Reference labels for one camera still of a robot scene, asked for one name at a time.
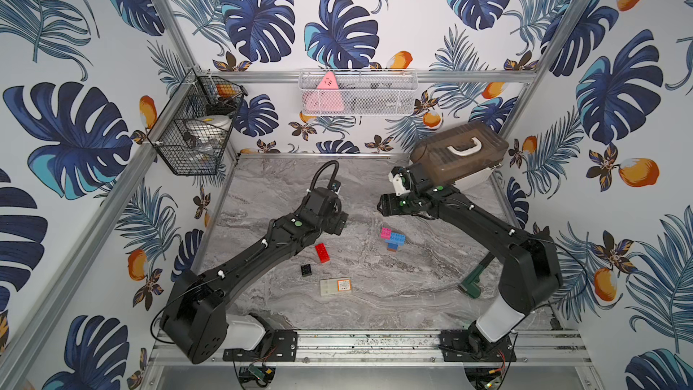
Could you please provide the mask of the light blue long lego brick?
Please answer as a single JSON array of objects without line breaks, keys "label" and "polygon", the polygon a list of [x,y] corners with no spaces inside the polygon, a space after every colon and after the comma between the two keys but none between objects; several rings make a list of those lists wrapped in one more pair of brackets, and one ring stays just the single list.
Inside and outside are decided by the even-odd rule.
[{"label": "light blue long lego brick", "polygon": [[401,246],[406,242],[406,236],[404,236],[403,234],[392,232],[387,242],[391,244],[396,244],[397,246]]}]

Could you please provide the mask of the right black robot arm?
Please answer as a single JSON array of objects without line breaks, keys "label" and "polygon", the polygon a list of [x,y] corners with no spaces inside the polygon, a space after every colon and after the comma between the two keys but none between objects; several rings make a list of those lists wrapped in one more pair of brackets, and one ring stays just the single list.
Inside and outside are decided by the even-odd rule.
[{"label": "right black robot arm", "polygon": [[388,180],[395,191],[378,202],[383,216],[442,220],[476,240],[503,266],[498,296],[466,330],[473,352],[496,345],[563,287],[557,247],[548,238],[496,218],[453,185],[436,185],[420,164],[396,166]]}]

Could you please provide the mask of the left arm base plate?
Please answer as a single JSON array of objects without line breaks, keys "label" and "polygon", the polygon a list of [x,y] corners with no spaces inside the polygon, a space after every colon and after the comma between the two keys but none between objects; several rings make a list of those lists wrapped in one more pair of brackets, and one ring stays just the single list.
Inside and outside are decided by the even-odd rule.
[{"label": "left arm base plate", "polygon": [[299,334],[293,330],[270,330],[252,350],[230,348],[224,350],[225,362],[294,362]]}]

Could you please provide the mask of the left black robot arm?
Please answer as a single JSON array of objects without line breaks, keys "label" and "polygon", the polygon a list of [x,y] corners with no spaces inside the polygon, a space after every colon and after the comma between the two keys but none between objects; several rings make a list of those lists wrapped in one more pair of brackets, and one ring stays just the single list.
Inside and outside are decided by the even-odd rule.
[{"label": "left black robot arm", "polygon": [[263,237],[226,263],[201,274],[185,270],[162,309],[160,328],[193,364],[209,359],[228,334],[227,305],[271,269],[317,243],[339,236],[348,220],[340,182],[311,188],[295,211],[271,220]]}]

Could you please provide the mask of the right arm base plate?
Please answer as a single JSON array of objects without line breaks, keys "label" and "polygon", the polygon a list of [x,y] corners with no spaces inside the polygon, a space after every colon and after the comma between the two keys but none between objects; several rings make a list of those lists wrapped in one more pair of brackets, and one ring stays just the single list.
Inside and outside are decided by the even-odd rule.
[{"label": "right arm base plate", "polygon": [[514,343],[509,335],[496,342],[487,341],[475,330],[444,330],[439,335],[439,350],[446,363],[499,363],[516,361]]}]

